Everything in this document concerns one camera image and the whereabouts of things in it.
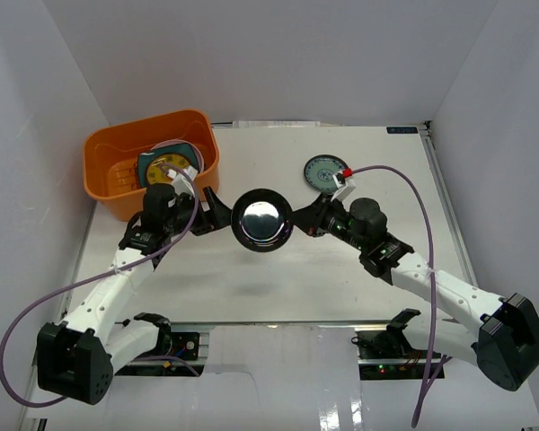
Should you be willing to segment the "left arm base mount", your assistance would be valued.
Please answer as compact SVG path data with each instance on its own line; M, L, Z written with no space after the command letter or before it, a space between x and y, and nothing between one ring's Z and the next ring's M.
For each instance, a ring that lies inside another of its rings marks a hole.
M159 340L157 347L146 351L120 368L118 376L199 377L205 357L199 353L198 332L173 332Z

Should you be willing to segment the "yellow patterned round plate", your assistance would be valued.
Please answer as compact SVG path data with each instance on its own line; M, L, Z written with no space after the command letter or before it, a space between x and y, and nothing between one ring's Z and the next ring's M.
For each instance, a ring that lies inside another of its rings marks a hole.
M181 154L167 153L157 155L148 164L144 179L147 185L171 183L178 175L175 168L187 170L189 167L191 167L190 160Z

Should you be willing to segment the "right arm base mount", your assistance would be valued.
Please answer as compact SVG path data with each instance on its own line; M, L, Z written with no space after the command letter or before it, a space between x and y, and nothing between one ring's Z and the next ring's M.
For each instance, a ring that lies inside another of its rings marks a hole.
M377 328L356 330L351 343L358 351L362 382L422 379L427 351L414 348L404 334L412 328L411 321L420 323L420 315L419 310L407 308Z

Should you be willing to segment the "black round plate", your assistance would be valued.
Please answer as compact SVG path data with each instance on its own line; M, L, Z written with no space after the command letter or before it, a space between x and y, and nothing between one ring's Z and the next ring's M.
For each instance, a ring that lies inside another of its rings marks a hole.
M241 195L231 212L235 239L247 250L272 252L287 243L293 232L287 200L271 189L252 189Z

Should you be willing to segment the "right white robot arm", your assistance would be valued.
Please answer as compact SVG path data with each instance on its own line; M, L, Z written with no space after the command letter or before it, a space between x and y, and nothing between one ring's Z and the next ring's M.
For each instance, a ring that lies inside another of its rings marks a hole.
M539 316L521 294L509 298L483 291L438 270L409 244L391 235L387 218L371 198L350 207L321 195L294 211L292 224L311 237L326 233L357 249L372 277L413 293L465 327L468 334L452 340L452 356L474 363L493 383L516 391L539 366Z

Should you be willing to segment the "blue patterned small plate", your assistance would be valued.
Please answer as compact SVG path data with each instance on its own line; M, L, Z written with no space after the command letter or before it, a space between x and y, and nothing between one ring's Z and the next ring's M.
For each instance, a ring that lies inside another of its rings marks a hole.
M311 188L331 195L337 189L333 176L348 168L348 165L337 156L318 154L305 163L303 176Z

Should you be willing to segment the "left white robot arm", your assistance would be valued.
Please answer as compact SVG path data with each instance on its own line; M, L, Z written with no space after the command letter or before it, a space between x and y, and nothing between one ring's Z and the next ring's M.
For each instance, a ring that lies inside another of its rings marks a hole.
M128 221L109 276L61 322L40 329L37 371L42 390L95 405L125 365L140 356L152 359L172 353L175 339L168 318L141 312L120 328L116 324L176 241L186 233L200 236L229 225L230 208L210 187L203 193L206 207L170 184L146 190L143 208Z

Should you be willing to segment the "teal square plate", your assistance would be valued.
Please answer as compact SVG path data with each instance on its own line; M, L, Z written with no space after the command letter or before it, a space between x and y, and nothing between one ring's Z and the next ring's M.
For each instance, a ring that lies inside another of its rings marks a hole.
M194 158L194 153L192 152L192 149L188 145L168 145L166 147L155 149L155 150L151 148L150 150L147 150L141 153L137 158L137 176L138 176L138 181L140 183L140 186L142 188L146 188L150 186L150 185L147 185L146 180L144 179L144 174L145 174L148 164L157 155L167 154L167 153L181 154L187 157L190 160L191 166L193 166L199 172L198 170L199 166L198 166L197 160Z

